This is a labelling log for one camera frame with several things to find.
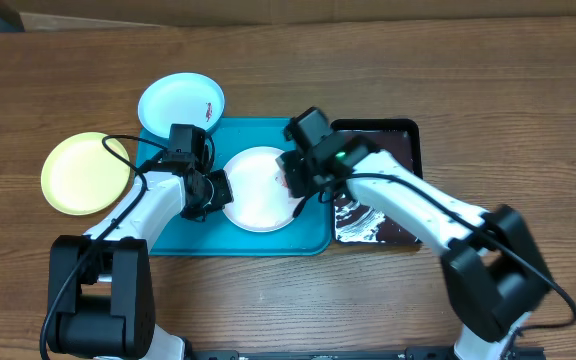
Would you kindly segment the pink white plate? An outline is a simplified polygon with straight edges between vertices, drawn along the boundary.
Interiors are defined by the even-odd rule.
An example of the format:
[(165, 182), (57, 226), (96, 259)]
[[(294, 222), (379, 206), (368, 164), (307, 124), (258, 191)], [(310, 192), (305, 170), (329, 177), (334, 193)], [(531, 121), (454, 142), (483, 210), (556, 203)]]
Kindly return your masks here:
[(272, 232), (293, 221), (300, 198), (291, 196), (285, 173), (276, 162), (282, 154), (283, 150), (274, 147), (252, 147), (224, 166), (233, 201), (223, 212), (239, 228)]

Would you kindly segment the yellow green plate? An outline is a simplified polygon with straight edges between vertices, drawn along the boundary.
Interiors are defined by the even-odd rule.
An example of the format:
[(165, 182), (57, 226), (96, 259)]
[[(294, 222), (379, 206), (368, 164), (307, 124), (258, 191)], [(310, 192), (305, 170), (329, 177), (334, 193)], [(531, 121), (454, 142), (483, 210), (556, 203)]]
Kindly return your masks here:
[(46, 201), (68, 215), (89, 215), (111, 205), (124, 191), (131, 170), (123, 145), (111, 139), (105, 148), (99, 132), (73, 135), (46, 158), (41, 189)]

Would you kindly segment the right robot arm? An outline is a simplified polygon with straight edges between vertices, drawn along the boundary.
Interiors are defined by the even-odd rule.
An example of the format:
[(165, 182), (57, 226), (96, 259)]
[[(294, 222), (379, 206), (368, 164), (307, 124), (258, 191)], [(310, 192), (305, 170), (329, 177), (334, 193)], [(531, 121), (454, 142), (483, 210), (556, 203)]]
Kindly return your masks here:
[(459, 201), (357, 136), (303, 142), (277, 159), (291, 195), (341, 192), (382, 212), (439, 257), (450, 304), (463, 324), (457, 359), (500, 359), (550, 290), (552, 275), (519, 212)]

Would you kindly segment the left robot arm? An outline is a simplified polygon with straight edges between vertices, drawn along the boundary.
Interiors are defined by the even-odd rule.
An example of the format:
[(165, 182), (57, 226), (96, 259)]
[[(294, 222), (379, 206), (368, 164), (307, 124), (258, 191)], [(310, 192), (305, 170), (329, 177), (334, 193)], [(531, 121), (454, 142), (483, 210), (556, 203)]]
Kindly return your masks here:
[(173, 218), (203, 220), (232, 200), (225, 171), (206, 173), (190, 154), (157, 153), (137, 168), (104, 220), (53, 242), (41, 356), (146, 357), (156, 335), (150, 250)]

